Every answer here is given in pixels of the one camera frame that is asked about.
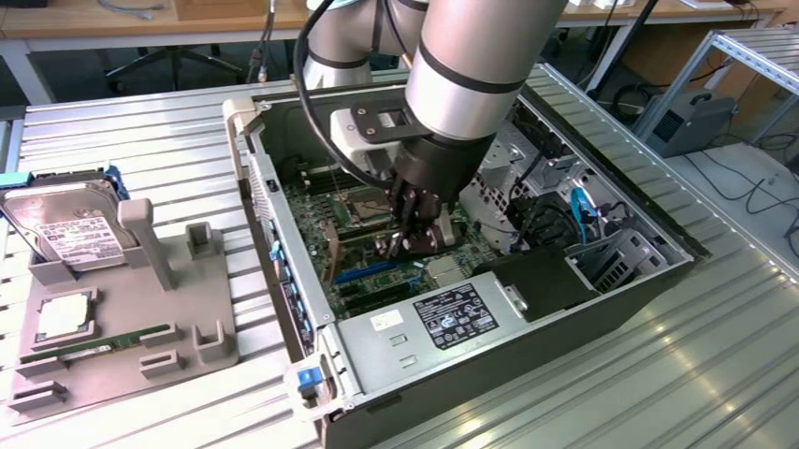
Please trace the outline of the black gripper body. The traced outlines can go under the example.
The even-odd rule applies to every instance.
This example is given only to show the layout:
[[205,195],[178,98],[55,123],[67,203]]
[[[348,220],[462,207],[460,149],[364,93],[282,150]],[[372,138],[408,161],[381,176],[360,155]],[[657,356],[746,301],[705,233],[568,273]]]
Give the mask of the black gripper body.
[[494,141],[488,137],[456,140],[436,134],[404,139],[393,162],[394,180],[404,180],[450,203],[472,180]]

